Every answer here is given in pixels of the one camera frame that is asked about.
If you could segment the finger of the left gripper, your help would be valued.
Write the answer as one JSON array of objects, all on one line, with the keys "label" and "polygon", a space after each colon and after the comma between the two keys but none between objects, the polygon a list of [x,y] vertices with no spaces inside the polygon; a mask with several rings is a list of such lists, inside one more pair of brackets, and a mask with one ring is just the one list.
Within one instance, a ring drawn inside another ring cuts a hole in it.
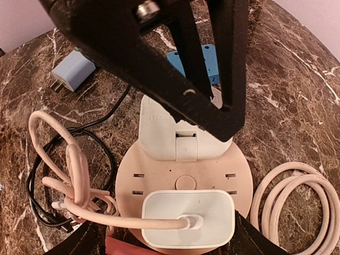
[{"label": "finger of the left gripper", "polygon": [[[41,1],[61,33],[108,72],[185,120],[227,141],[244,126],[248,1],[208,1],[222,107],[212,91],[190,1]],[[166,25],[184,67],[177,71],[142,37]]]}]

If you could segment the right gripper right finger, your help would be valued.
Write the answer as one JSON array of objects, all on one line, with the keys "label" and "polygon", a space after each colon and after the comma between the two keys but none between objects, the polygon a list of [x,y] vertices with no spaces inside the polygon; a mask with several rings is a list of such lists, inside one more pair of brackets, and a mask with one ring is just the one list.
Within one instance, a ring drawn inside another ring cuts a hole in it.
[{"label": "right gripper right finger", "polygon": [[289,254],[264,237],[238,211],[235,212],[233,254]]}]

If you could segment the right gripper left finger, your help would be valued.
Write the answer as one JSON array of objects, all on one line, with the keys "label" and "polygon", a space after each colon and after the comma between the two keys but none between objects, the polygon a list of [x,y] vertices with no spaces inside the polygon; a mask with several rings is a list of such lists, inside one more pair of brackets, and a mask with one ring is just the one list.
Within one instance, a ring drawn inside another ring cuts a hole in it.
[{"label": "right gripper left finger", "polygon": [[106,254],[105,239],[106,226],[85,222],[49,254]]}]

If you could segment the white USB charger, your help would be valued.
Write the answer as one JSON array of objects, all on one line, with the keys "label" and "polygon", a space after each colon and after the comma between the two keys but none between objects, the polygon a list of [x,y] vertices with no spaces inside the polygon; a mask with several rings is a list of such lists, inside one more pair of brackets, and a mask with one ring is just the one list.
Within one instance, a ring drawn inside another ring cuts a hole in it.
[{"label": "white USB charger", "polygon": [[150,193],[141,217],[157,226],[143,227],[143,239],[163,249],[216,248],[235,231],[233,198],[222,190],[162,190]]}]

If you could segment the grey-blue charger cube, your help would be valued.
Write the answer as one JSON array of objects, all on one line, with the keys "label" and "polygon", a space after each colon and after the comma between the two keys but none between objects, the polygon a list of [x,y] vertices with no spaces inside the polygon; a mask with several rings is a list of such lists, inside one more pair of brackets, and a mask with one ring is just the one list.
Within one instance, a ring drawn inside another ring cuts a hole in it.
[{"label": "grey-blue charger cube", "polygon": [[79,51],[73,50],[51,71],[54,82],[50,88],[55,92],[62,88],[75,92],[95,70],[92,61]]}]

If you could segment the pink white round socket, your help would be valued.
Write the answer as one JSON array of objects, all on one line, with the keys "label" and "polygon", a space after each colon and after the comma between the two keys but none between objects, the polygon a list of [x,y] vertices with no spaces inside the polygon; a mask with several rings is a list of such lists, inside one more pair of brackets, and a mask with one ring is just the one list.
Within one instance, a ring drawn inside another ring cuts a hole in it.
[{"label": "pink white round socket", "polygon": [[220,157],[161,161],[135,142],[118,168],[115,196],[122,217],[201,220],[189,230],[132,228],[143,244],[165,254],[202,254],[236,236],[236,217],[247,217],[253,180],[249,164],[234,143]]}]

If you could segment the blue plug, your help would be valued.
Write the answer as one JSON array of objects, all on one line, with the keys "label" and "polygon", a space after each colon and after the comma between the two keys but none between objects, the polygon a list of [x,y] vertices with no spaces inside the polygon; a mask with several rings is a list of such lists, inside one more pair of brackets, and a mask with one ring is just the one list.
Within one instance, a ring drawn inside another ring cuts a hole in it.
[{"label": "blue plug", "polygon": [[[208,74],[210,84],[215,86],[220,84],[218,62],[216,56],[215,46],[212,44],[202,45],[202,53],[205,59],[205,66]],[[167,60],[183,75],[185,76],[184,68],[177,51],[172,51],[167,54]]]}]

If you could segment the white folding socket adapter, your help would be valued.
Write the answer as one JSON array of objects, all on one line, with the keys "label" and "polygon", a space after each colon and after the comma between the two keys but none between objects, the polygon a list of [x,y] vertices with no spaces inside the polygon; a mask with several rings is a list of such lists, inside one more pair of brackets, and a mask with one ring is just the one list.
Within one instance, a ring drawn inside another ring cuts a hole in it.
[{"label": "white folding socket adapter", "polygon": [[165,108],[144,95],[141,100],[139,141],[155,160],[194,162],[221,157],[233,139],[221,142],[207,131],[181,120],[175,122]]}]

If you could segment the pink triangular power hub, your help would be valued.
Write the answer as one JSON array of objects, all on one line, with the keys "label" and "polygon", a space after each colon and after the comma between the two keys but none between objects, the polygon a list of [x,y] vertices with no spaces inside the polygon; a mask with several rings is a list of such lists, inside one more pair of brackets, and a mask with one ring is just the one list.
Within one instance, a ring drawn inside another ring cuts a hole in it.
[{"label": "pink triangular power hub", "polygon": [[119,241],[113,237],[106,236],[105,239],[106,254],[110,255],[152,255],[157,252],[141,248],[132,244]]}]

